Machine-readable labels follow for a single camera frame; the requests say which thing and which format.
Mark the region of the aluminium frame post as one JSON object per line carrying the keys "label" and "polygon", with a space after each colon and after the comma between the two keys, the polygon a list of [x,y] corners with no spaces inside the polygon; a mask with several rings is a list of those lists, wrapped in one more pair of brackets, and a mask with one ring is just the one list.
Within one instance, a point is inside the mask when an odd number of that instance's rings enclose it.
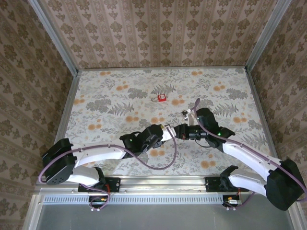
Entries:
{"label": "aluminium frame post", "polygon": [[247,60],[245,65],[246,72],[251,72],[255,67],[258,59],[260,58],[274,31],[276,30],[291,1],[292,0],[278,0],[276,3],[270,18],[264,26],[264,29]]}
{"label": "aluminium frame post", "polygon": [[28,0],[32,8],[34,9],[36,15],[41,21],[43,27],[51,38],[53,44],[61,55],[63,61],[65,62],[67,68],[73,77],[76,77],[78,74],[78,68],[75,66],[72,58],[69,55],[67,48],[65,47],[63,41],[60,38],[59,33],[57,32],[51,18],[47,15],[47,11],[44,9],[40,0]]}

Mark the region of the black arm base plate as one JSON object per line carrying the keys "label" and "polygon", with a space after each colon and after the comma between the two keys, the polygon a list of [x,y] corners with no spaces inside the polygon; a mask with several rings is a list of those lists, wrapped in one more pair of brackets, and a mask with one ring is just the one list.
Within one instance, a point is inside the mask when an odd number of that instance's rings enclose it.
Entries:
{"label": "black arm base plate", "polygon": [[226,185],[219,176],[205,177],[205,186],[207,192],[238,192],[239,188]]}
{"label": "black arm base plate", "polygon": [[120,189],[121,179],[119,177],[105,177],[104,182],[99,182],[91,187],[91,189],[85,188],[81,184],[78,186],[78,192],[96,192],[93,188],[104,190],[108,193],[118,193]]}

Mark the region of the grey metal panel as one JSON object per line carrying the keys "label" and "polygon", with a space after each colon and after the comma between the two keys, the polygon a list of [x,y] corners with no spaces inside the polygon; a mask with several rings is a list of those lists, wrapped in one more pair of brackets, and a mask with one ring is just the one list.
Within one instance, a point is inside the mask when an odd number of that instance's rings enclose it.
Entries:
{"label": "grey metal panel", "polygon": [[47,204],[32,198],[22,230],[307,230],[299,205],[277,210],[260,195],[244,206],[202,204]]}

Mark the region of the aluminium mounting rail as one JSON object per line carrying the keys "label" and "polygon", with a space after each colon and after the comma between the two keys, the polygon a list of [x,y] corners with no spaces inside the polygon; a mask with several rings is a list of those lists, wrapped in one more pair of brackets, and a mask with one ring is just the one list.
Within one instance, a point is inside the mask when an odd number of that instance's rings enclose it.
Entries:
{"label": "aluminium mounting rail", "polygon": [[[119,192],[114,195],[170,195],[170,194],[205,194],[205,175],[197,176],[121,176]],[[34,194],[38,195],[77,195],[78,184],[66,182],[49,186],[38,184]]]}

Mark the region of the aluminium table edge rail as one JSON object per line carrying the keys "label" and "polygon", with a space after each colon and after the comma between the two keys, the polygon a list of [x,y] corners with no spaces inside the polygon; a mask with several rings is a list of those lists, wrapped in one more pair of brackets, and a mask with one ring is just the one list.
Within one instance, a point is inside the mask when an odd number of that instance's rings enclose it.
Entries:
{"label": "aluminium table edge rail", "polygon": [[185,66],[185,67],[129,67],[129,68],[95,68],[79,69],[79,72],[89,71],[127,71],[127,70],[166,70],[166,69],[246,69],[245,66]]}
{"label": "aluminium table edge rail", "polygon": [[253,95],[255,105],[256,105],[256,108],[257,108],[257,111],[258,111],[258,114],[259,114],[259,117],[260,117],[260,122],[261,122],[262,127],[263,127],[264,135],[266,137],[269,150],[270,150],[272,156],[279,158],[277,151],[276,151],[276,148],[275,148],[275,145],[274,145],[274,142],[273,142],[273,139],[272,139],[272,136],[271,136],[271,133],[270,133],[270,129],[268,127],[268,123],[267,123],[265,115],[264,115],[264,111],[263,111],[262,106],[261,106],[261,102],[260,102],[256,87],[255,87],[253,78],[252,78],[251,73],[249,72],[248,69],[245,69],[245,72],[246,72],[246,76],[247,76],[248,83],[250,85],[251,93]]}
{"label": "aluminium table edge rail", "polygon": [[62,117],[61,117],[60,124],[57,130],[54,144],[56,144],[60,139],[65,137],[69,119],[70,119],[70,114],[71,114],[75,96],[78,90],[79,81],[80,81],[80,73],[77,72],[77,74],[73,77],[72,82],[71,82],[71,87],[70,87],[68,97],[67,97],[67,100],[64,106],[64,110],[62,113]]}

